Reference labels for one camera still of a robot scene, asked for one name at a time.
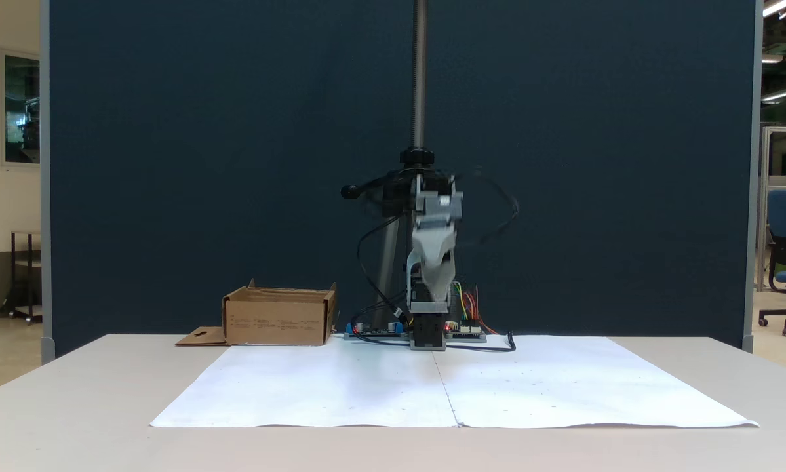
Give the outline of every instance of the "dark blue partition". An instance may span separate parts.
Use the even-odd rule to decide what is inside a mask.
[[[408,145],[411,8],[52,2],[58,355],[216,325],[250,277],[371,302],[354,249],[374,219],[338,191]],[[757,14],[432,0],[426,144],[521,202],[500,242],[459,253],[492,328],[740,346]],[[461,187],[461,239],[507,214]]]

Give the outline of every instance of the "black knob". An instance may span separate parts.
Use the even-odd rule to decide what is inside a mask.
[[[347,200],[354,200],[361,196],[361,189],[357,188],[357,186],[343,186],[341,188],[341,197]]]

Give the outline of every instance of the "cardboard box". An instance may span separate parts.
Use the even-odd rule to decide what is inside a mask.
[[[329,290],[258,288],[224,296],[222,326],[202,326],[177,346],[238,344],[322,346],[332,334],[336,285]]]

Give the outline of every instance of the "white paper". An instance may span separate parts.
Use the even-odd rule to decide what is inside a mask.
[[[756,425],[608,338],[515,343],[513,353],[412,351],[337,337],[322,347],[230,347],[151,425]],[[490,336],[488,345],[506,341]]]
[[[608,338],[516,336],[515,343],[512,353],[435,353],[461,426],[757,424]],[[488,345],[506,341],[490,336]]]
[[[321,347],[230,347],[151,422],[266,425],[456,427],[456,421],[430,352],[333,338]]]

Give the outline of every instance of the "metal cart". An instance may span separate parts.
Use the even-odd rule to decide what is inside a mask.
[[[25,234],[28,237],[28,250],[24,259],[17,257],[17,235]],[[24,314],[27,325],[32,325],[36,317],[43,316],[43,306],[35,305],[34,302],[34,271],[43,266],[43,261],[34,257],[33,236],[39,235],[39,231],[12,231],[11,232],[11,287],[12,290],[17,286],[17,266],[25,266],[28,269],[28,281],[26,283],[26,302],[9,311],[9,318],[17,317],[18,313]]]

